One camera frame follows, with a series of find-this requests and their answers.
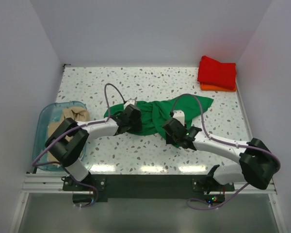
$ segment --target speckled tabletop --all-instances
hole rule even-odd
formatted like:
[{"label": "speckled tabletop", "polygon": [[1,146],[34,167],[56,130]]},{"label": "speckled tabletop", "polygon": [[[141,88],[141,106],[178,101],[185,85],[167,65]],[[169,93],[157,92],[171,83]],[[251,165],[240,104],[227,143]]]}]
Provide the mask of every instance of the speckled tabletop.
[{"label": "speckled tabletop", "polygon": [[[116,85],[125,99],[153,101],[172,99],[183,93],[213,98],[204,114],[208,131],[214,135],[248,140],[236,92],[201,91],[197,68],[192,67],[67,67],[56,102],[83,102],[92,120],[103,118],[106,103],[103,88]],[[111,105],[121,102],[109,87]],[[201,127],[201,117],[193,120]],[[125,133],[87,142],[83,163],[92,173],[104,174],[205,174],[213,165],[233,162],[204,151],[177,149],[166,145],[159,134],[136,136]],[[50,173],[38,169],[37,173]]]}]

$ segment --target green cloth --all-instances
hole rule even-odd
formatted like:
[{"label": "green cloth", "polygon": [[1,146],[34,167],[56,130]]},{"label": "green cloth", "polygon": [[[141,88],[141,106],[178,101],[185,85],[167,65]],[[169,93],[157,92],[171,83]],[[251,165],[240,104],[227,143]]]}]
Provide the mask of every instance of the green cloth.
[{"label": "green cloth", "polygon": [[[207,111],[211,106],[213,99],[196,96],[202,104],[203,112]],[[162,128],[162,125],[166,120],[170,118],[171,108],[177,98],[172,100],[164,101],[137,101],[137,107],[141,110],[141,121],[142,121],[142,131],[134,132],[135,135],[151,135],[159,133],[164,139],[165,130]],[[123,104],[118,104],[111,107],[111,114],[116,112],[123,111]],[[192,96],[182,96],[176,106],[175,110],[182,110],[185,114],[185,122],[187,127],[191,127],[192,119],[200,115],[200,108],[197,101]]]}]

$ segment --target orange cloth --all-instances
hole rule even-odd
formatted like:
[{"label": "orange cloth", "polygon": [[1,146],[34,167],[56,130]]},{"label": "orange cloth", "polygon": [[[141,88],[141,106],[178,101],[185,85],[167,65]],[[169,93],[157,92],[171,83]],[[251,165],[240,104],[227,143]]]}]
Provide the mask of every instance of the orange cloth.
[{"label": "orange cloth", "polygon": [[229,90],[226,88],[222,88],[219,86],[214,86],[214,85],[210,85],[210,84],[205,84],[205,83],[200,83],[200,89],[202,91],[236,91],[236,84],[233,90]]}]

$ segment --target stack of folded cloth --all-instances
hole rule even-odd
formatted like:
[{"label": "stack of folded cloth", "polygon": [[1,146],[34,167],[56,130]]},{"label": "stack of folded cloth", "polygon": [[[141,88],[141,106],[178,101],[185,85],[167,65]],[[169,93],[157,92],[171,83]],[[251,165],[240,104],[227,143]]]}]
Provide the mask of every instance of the stack of folded cloth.
[{"label": "stack of folded cloth", "polygon": [[221,63],[203,56],[199,63],[197,81],[201,90],[236,91],[236,64]]}]

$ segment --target folded red cloth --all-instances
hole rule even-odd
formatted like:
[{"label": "folded red cloth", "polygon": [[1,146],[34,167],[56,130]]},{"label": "folded red cloth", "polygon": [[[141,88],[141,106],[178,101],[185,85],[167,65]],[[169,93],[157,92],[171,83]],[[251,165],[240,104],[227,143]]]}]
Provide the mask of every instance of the folded red cloth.
[{"label": "folded red cloth", "polygon": [[236,82],[236,64],[221,63],[207,56],[199,62],[197,81],[233,90]]}]

